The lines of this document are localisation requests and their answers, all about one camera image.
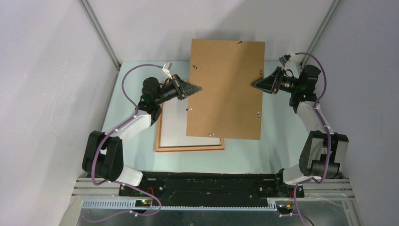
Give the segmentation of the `brown backing board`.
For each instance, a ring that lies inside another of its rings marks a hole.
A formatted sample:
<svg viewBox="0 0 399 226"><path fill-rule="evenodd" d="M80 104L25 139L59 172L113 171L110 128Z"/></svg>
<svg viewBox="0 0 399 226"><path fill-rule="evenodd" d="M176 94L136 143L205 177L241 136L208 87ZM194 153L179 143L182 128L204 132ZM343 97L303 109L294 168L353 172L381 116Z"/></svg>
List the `brown backing board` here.
<svg viewBox="0 0 399 226"><path fill-rule="evenodd" d="M265 43L193 39L189 81L202 91L188 99L186 134L259 140Z"/></svg>

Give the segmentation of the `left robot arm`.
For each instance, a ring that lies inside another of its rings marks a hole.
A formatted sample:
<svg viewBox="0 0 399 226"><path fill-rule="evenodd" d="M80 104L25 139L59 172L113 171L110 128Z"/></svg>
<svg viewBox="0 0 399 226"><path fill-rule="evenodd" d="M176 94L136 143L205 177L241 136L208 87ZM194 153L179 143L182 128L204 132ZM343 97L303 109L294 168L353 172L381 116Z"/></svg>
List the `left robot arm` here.
<svg viewBox="0 0 399 226"><path fill-rule="evenodd" d="M88 136L82 160L84 172L104 181L131 185L137 196L147 194L149 184L143 172L127 166L123 146L141 131L151 127L161 115L161 105L177 98L184 100L202 91L202 87L172 75L165 83L154 77L143 81L142 95L137 109L108 132L92 131Z"/></svg>

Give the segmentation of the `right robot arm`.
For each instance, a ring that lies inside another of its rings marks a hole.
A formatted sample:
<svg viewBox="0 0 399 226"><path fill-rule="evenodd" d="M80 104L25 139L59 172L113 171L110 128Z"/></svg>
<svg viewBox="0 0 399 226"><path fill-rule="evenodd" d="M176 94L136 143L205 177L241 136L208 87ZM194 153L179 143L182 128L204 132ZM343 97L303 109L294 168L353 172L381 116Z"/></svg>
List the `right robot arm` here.
<svg viewBox="0 0 399 226"><path fill-rule="evenodd" d="M299 157L299 163L280 171L281 179L274 183L274 192L285 197L294 185L307 181L321 183L342 176L349 139L335 132L324 114L315 94L315 86L322 72L318 67L306 65L299 77L288 76L278 66L269 76L252 83L252 87L268 94L279 91L291 95L290 107L302 120L308 137Z"/></svg>

